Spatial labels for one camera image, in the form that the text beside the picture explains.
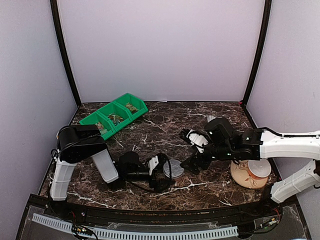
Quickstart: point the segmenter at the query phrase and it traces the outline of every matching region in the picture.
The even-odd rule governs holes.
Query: white wall
[[[60,0],[83,102],[239,101],[264,0]]]
[[[320,1],[273,1],[248,110],[259,127],[320,130]],[[283,178],[309,159],[276,159]],[[298,194],[312,239],[320,239],[320,191]]]
[[[57,131],[76,104],[49,0],[0,3],[0,239],[13,240],[38,193]]]

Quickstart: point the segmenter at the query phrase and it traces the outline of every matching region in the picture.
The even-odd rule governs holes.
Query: marble surface
[[[105,104],[83,104],[72,124],[78,124]],[[158,153],[184,161],[192,149],[179,138],[179,132],[183,128],[203,131],[209,115],[226,117],[239,131],[250,128],[242,108],[235,102],[147,102],[146,105],[148,113],[106,141],[114,161],[128,151],[137,152],[141,162]],[[148,193],[130,183],[126,184],[126,189],[112,191],[94,163],[87,159],[78,163],[74,170],[67,200],[87,206],[144,211],[200,210],[258,201],[263,188],[248,189],[238,185],[229,168],[230,161],[213,161],[209,169],[202,170],[199,175],[185,171],[175,185],[162,193]],[[272,171],[268,184],[275,181]],[[46,176],[41,196],[47,195],[48,183],[49,176]]]

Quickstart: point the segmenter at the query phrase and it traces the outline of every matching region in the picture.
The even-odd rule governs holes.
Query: green compartment bin
[[[115,131],[118,132],[128,124],[130,124],[133,119],[131,117],[130,111],[125,108],[124,106],[116,103],[116,102],[110,102],[107,105],[101,107],[97,110],[99,114],[101,114],[103,117],[109,119],[110,114],[116,114],[123,118],[123,121],[117,125],[113,123],[112,120],[110,120],[112,126],[114,127]]]
[[[107,140],[116,133],[112,122],[108,118],[106,119],[104,116],[98,114],[97,112],[94,112],[85,117],[79,123],[81,125],[92,125],[97,124],[98,122],[100,122],[104,126],[104,128],[107,129],[107,133],[101,135],[104,140]]]
[[[145,114],[146,112],[148,112],[148,108],[146,106],[146,104],[144,103],[144,101],[142,101],[141,99],[137,98],[136,96],[133,96],[130,93],[126,93],[120,97],[118,97],[116,100],[114,100],[114,102],[122,105],[123,107],[126,108],[126,105],[128,103],[130,103],[131,105],[133,105],[134,107],[136,107],[138,109],[137,112],[132,113],[128,108],[130,114],[132,115],[132,119],[135,120],[138,117],[142,116],[143,114]]]

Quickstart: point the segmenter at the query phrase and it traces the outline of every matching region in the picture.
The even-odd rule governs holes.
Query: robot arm
[[[64,201],[76,165],[92,158],[103,180],[110,183],[118,172],[109,155],[107,145],[95,125],[63,127],[58,133],[58,146],[52,156],[56,161],[50,196],[54,201]]]
[[[242,160],[277,157],[310,158],[312,160],[303,169],[268,188],[266,195],[279,204],[315,184],[320,184],[320,131],[284,134],[265,128],[241,133],[234,130],[224,117],[211,120],[204,129],[209,141],[201,133],[186,129],[181,132],[183,139],[188,139],[196,146],[195,153],[181,166],[194,173],[199,172],[199,167],[208,168],[203,168],[203,163],[212,160],[233,160],[237,163]]]

